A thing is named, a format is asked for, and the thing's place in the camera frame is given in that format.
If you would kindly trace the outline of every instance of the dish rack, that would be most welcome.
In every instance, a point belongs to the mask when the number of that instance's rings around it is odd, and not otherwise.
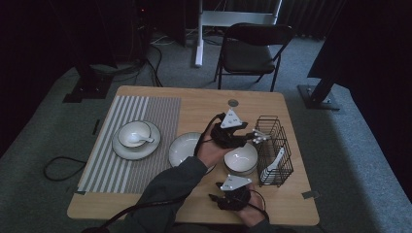
[[[291,149],[285,130],[277,116],[260,116],[255,129],[270,135],[261,143],[254,144],[257,149],[259,185],[277,185],[279,187],[293,172]]]

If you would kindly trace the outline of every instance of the wooden table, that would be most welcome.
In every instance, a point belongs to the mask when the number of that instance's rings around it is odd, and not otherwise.
[[[251,132],[259,116],[277,116],[287,134],[294,171],[280,187],[276,185],[259,187],[257,172],[253,172],[251,178],[257,191],[263,195],[266,201],[266,211],[270,215],[272,224],[316,225],[319,222],[314,199],[304,199],[302,196],[302,193],[310,191],[311,187],[282,94],[257,91],[121,86],[117,95],[180,97],[181,110],[177,136],[187,132],[203,132],[212,117],[227,112],[229,99],[239,101],[235,112],[243,121],[249,122],[244,132],[237,131],[236,134]],[[217,189],[215,183],[224,182],[226,177],[227,171],[221,162],[193,190],[178,212],[177,222],[241,223],[240,219],[233,213],[220,210],[207,195],[208,193],[222,195],[223,193]],[[82,195],[75,193],[67,214],[71,218],[108,219],[119,211],[134,205],[139,197],[140,194],[88,192]]]

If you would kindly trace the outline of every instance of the striped placemat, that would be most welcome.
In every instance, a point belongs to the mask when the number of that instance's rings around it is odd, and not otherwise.
[[[158,173],[170,167],[167,155],[176,138],[180,104],[181,99],[173,97],[116,96],[78,191],[142,193]],[[118,129],[134,120],[156,125],[161,139],[151,155],[126,160],[113,151],[112,138]]]

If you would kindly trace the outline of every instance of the chair seat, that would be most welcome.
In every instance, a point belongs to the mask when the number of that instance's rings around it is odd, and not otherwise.
[[[223,60],[229,73],[270,74],[275,69],[269,47],[251,46],[241,41],[227,42]]]

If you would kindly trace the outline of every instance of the white desk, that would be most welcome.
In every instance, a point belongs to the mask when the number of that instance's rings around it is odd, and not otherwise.
[[[282,0],[278,0],[273,14],[265,13],[242,13],[242,12],[215,12],[215,11],[203,11],[203,0],[199,0],[199,27],[198,27],[198,39],[197,39],[197,51],[196,51],[196,63],[197,67],[202,66],[203,59],[203,38],[202,29],[203,26],[224,26],[228,27],[238,22],[250,22],[258,24],[275,24],[278,18],[279,9],[281,7]]]

